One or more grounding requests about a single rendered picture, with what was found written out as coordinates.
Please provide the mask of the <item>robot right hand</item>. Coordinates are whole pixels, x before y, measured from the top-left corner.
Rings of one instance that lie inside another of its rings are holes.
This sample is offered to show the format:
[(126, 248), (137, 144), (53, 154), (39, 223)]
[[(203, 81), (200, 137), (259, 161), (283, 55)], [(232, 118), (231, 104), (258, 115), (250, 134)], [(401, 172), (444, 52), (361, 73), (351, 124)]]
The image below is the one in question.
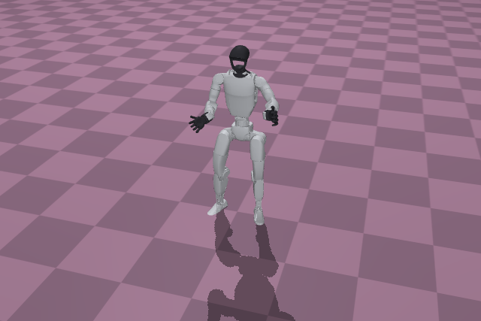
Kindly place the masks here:
[[(208, 112), (206, 112), (205, 114), (207, 114)], [(189, 124), (192, 124), (194, 123), (193, 125), (191, 125), (191, 128), (195, 126), (195, 128), (193, 129), (193, 131), (195, 131), (197, 128), (198, 130), (196, 131), (196, 133), (198, 133), (201, 129), (203, 129), (204, 127), (204, 124), (207, 124), (209, 123), (211, 120), (209, 120), (205, 114), (201, 115), (200, 117), (193, 117), (193, 116), (190, 116), (190, 118), (193, 118), (194, 120), (193, 121), (190, 121)]]

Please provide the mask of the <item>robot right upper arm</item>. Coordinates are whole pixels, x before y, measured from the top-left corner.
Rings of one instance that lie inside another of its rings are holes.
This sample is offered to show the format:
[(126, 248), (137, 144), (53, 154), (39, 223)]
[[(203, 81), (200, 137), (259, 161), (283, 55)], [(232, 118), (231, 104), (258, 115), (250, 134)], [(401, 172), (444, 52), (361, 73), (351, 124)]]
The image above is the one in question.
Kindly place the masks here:
[(212, 84), (211, 84), (211, 87), (210, 87), (208, 105), (213, 106), (214, 109), (215, 109), (215, 112), (216, 112), (216, 109), (217, 109), (217, 106), (218, 106), (218, 104), (216, 103), (216, 100), (219, 97), (219, 93), (220, 93), (220, 90), (221, 90), (220, 86), (221, 86), (221, 84), (223, 84), (225, 74), (226, 73), (216, 74), (213, 77)]

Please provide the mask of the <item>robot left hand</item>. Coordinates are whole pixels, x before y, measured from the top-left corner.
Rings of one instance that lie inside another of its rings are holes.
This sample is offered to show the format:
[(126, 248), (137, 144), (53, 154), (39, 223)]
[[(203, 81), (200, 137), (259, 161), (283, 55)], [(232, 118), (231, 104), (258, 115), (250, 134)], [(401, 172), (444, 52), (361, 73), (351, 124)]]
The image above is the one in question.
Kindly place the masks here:
[(278, 125), (278, 115), (277, 115), (277, 111), (274, 110), (274, 106), (271, 106), (272, 110), (266, 110), (266, 120), (268, 121), (272, 121), (272, 123), (275, 123), (273, 124), (272, 126), (277, 126)]

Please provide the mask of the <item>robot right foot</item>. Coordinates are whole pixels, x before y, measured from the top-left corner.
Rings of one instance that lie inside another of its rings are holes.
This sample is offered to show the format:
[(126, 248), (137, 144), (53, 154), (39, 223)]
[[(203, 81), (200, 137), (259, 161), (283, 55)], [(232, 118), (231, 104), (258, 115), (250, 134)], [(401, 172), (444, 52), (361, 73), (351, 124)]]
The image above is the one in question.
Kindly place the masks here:
[(218, 204), (214, 204), (214, 206), (207, 212), (207, 214), (212, 216), (216, 213), (219, 213), (223, 208), (227, 206), (228, 206), (228, 202), (224, 199), (223, 204), (219, 205), (219, 202)]

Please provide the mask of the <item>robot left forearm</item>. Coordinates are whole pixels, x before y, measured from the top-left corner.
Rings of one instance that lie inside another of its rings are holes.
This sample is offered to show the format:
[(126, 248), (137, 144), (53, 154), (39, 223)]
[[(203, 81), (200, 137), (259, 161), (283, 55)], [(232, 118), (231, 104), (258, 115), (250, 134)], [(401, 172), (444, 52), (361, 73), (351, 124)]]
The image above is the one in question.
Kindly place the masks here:
[[(266, 110), (272, 110), (271, 106), (274, 106), (274, 110), (279, 110), (279, 103), (274, 98), (271, 99), (271, 103), (267, 106)], [(263, 112), (263, 119), (266, 120), (266, 112)]]

